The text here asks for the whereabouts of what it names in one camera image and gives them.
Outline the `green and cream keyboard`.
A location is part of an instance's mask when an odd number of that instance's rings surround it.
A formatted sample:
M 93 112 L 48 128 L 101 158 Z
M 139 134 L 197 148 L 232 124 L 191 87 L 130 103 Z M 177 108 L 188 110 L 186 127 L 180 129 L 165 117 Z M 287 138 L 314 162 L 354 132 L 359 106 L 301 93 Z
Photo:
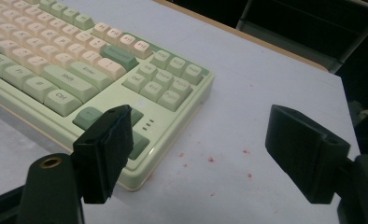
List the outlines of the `green and cream keyboard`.
M 134 149 L 119 177 L 142 187 L 208 98 L 213 74 L 58 0 L 0 0 L 0 106 L 71 149 L 129 105 Z

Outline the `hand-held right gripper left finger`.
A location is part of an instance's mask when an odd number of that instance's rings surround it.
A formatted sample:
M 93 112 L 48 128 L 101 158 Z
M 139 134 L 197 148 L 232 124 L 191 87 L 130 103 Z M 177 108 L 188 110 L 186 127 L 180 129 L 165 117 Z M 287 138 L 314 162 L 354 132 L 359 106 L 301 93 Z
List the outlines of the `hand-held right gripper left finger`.
M 101 115 L 73 144 L 72 160 L 84 203 L 105 203 L 134 149 L 132 108 L 120 105 Z

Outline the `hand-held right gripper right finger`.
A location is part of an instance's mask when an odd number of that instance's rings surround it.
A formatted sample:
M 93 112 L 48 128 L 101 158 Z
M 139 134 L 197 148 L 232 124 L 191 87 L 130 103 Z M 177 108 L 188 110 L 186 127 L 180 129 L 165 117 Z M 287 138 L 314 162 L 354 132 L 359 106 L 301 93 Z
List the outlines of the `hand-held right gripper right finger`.
M 330 203 L 350 144 L 303 113 L 272 105 L 265 147 L 310 203 Z

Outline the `dark metal frame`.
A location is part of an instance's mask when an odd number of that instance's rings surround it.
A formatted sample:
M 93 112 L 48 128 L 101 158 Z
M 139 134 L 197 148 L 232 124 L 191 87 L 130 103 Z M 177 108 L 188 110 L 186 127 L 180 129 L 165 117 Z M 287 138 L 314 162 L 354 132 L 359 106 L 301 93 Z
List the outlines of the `dark metal frame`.
M 237 28 L 335 74 L 368 74 L 368 3 L 248 0 Z

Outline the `white board sheet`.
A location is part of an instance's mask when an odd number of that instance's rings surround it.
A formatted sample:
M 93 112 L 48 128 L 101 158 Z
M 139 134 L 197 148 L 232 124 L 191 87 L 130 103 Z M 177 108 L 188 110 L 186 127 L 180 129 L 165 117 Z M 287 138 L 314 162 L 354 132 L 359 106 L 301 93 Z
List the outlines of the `white board sheet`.
M 86 224 L 339 224 L 265 149 L 272 105 L 294 108 L 349 143 L 342 81 L 211 20 L 155 0 L 63 0 L 213 72 L 211 94 L 143 187 L 86 205 Z

